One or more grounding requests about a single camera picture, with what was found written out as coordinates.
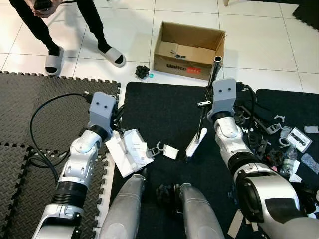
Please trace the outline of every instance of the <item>metal rod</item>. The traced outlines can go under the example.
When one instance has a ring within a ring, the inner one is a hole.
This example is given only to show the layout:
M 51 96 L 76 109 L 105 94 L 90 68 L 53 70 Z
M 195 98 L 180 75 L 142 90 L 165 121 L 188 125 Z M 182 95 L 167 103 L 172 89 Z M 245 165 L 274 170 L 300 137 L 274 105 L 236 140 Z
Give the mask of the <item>metal rod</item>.
M 205 118 L 205 112 L 206 112 L 206 107 L 203 107 L 201 109 L 200 121 L 199 121 L 199 126 L 198 126 L 198 130 L 196 134 L 196 142 L 198 142 L 200 138 L 200 133 L 201 133 L 201 129 L 203 128 L 203 122 L 204 122 L 203 119 Z
M 124 154 L 127 154 L 128 153 L 128 148 L 126 147 L 126 144 L 125 144 L 125 140 L 124 140 L 124 135 L 120 133 L 120 139 L 121 139 L 121 143 L 122 143 L 122 146 L 123 146 L 123 152 Z
M 210 77 L 208 80 L 208 88 L 211 88 L 213 85 L 213 81 L 216 80 L 217 74 L 221 68 L 223 58 L 221 56 L 215 56 L 213 66 L 211 68 Z

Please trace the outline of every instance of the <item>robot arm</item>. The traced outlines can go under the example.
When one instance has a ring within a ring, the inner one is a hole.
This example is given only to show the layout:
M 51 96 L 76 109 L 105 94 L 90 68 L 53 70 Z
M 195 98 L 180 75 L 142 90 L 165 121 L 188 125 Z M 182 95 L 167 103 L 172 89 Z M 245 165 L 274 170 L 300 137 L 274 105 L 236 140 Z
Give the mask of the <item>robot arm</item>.
M 116 103 L 103 92 L 93 95 L 89 129 L 71 144 L 70 157 L 60 175 L 51 203 L 42 214 L 32 239 L 78 239 L 81 215 L 98 150 L 113 131 L 111 118 Z
M 260 163 L 242 140 L 242 130 L 232 117 L 236 81 L 216 80 L 213 90 L 214 100 L 207 118 L 214 124 L 215 140 L 236 184 L 243 215 L 258 222 L 271 239 L 318 239 L 319 221 L 299 211 L 291 184 Z

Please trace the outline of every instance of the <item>smartphone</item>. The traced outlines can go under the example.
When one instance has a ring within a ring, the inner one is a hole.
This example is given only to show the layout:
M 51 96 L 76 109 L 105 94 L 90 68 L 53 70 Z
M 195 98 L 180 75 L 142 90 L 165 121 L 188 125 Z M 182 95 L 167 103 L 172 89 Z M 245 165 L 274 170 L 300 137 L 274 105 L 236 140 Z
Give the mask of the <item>smartphone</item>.
M 35 10 L 44 10 L 50 8 L 52 5 L 51 0 L 36 0 L 34 3 Z

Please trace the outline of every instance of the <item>red printed logo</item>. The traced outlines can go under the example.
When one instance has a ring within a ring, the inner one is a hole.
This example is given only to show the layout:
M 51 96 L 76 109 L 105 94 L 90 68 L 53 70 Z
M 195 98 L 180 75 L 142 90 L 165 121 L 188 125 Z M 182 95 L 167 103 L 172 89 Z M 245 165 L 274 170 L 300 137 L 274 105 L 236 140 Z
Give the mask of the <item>red printed logo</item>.
M 189 66 L 189 67 L 187 68 L 187 72 L 188 72 L 188 73 L 193 73 L 193 74 L 200 74 L 200 73 L 201 73 L 201 68 Z

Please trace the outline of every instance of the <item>person's hand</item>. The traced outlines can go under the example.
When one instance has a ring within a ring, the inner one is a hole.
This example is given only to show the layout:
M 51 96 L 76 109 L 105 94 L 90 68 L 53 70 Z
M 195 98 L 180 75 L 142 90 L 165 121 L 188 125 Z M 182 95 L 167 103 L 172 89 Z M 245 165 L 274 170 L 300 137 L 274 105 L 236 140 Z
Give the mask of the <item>person's hand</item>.
M 24 0 L 24 1 L 29 6 L 29 8 L 32 10 L 32 12 L 34 12 L 35 11 L 35 9 L 34 9 L 35 0 Z
M 48 18 L 52 14 L 55 13 L 56 9 L 60 4 L 62 3 L 63 0 L 51 0 L 52 5 L 46 10 L 34 10 L 33 13 L 35 16 L 41 17 L 41 18 Z

